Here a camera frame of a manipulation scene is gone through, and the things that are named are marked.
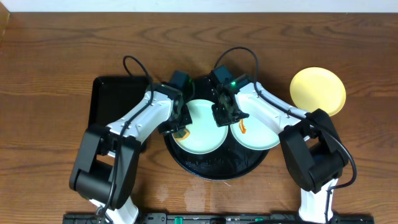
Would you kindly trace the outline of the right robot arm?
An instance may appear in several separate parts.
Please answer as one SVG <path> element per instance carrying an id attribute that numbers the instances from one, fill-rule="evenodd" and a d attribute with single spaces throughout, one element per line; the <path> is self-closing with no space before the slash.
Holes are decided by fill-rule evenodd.
<path id="1" fill-rule="evenodd" d="M 218 126 L 255 117 L 279 137 L 290 176 L 301 188 L 299 216 L 305 222 L 330 223 L 331 195 L 352 160 L 329 115 L 300 110 L 265 90 L 247 75 L 210 75 L 218 97 L 212 107 Z"/>

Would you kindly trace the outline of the yellow plate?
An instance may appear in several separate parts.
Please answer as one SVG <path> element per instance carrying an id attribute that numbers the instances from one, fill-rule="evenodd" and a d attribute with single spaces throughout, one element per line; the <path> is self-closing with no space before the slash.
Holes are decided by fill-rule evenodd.
<path id="1" fill-rule="evenodd" d="M 290 96 L 295 106 L 302 110 L 314 112 L 321 109 L 333 116 L 345 105 L 346 89 L 333 72 L 321 67 L 308 67 L 293 77 Z"/>

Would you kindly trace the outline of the light blue plate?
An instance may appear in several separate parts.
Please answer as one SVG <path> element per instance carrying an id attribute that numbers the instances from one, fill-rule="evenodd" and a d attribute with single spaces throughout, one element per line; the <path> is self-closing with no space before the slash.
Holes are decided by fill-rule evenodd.
<path id="1" fill-rule="evenodd" d="M 229 128 L 235 140 L 248 149 L 263 151 L 280 143 L 278 135 L 253 116 L 231 124 Z"/>
<path id="2" fill-rule="evenodd" d="M 184 151 L 192 154 L 207 154 L 218 149 L 228 135 L 227 126 L 216 125 L 209 100 L 192 100 L 187 103 L 192 124 L 186 125 L 190 135 L 183 141 L 174 141 Z"/>

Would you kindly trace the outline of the orange green sponge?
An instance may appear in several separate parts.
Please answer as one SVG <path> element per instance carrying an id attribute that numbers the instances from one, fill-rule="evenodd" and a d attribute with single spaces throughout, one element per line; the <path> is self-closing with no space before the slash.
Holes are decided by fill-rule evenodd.
<path id="1" fill-rule="evenodd" d="M 183 141 L 184 139 L 188 138 L 190 132 L 188 129 L 180 129 L 177 132 L 173 133 L 173 137 L 176 141 Z"/>

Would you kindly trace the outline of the round black tray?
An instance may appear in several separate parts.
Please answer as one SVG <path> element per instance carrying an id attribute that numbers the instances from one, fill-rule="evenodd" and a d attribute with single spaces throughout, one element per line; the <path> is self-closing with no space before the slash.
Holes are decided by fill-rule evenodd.
<path id="1" fill-rule="evenodd" d="M 210 79 L 201 77 L 193 82 L 195 84 L 193 100 L 209 100 L 215 104 L 217 97 Z M 174 141 L 172 134 L 165 135 L 164 141 L 169 153 L 181 167 L 193 175 L 208 180 L 230 180 L 242 177 L 254 170 L 268 155 L 267 150 L 252 150 L 238 143 L 230 128 L 223 144 L 207 154 L 192 154 L 184 151 Z"/>

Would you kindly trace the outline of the black rectangular tray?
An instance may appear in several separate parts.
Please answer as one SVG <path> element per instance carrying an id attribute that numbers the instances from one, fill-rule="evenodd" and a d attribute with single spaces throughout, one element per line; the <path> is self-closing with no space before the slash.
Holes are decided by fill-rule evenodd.
<path id="1" fill-rule="evenodd" d="M 106 126 L 124 116 L 143 98 L 145 77 L 100 76 L 93 81 L 88 124 Z"/>

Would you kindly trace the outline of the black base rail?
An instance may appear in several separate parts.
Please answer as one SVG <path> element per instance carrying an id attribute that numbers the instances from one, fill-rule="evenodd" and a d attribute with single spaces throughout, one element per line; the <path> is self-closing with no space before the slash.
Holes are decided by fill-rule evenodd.
<path id="1" fill-rule="evenodd" d="M 93 214 L 64 214 L 63 224 L 85 223 L 133 223 L 133 224 L 245 224 L 245 223 L 304 223 L 296 214 L 268 215 L 171 215 L 166 213 L 142 213 L 136 218 L 112 217 L 106 215 L 102 220 Z"/>

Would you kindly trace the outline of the light blue plate right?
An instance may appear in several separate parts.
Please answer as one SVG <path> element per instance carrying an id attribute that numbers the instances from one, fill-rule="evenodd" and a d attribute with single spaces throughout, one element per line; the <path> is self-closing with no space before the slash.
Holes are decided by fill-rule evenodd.
<path id="1" fill-rule="evenodd" d="M 235 140 L 248 149 L 263 151 L 280 143 L 278 135 L 253 116 L 231 124 L 229 128 Z"/>

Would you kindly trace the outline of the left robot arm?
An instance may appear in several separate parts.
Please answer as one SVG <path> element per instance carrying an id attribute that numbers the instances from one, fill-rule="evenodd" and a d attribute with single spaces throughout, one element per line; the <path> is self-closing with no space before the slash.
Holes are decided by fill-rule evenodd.
<path id="1" fill-rule="evenodd" d="M 192 122 L 185 103 L 189 84 L 150 84 L 125 115 L 87 127 L 72 169 L 69 187 L 95 204 L 94 223 L 134 223 L 139 214 L 131 200 L 142 144 L 161 125 L 166 133 Z"/>

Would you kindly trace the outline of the light blue plate top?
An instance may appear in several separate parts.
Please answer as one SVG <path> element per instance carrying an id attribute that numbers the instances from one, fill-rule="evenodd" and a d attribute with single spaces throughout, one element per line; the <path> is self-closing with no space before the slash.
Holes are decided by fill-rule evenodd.
<path id="1" fill-rule="evenodd" d="M 192 154 L 207 154 L 218 149 L 228 135 L 227 126 L 216 125 L 209 100 L 192 100 L 187 103 L 192 124 L 186 125 L 190 135 L 183 141 L 174 141 L 184 151 Z"/>

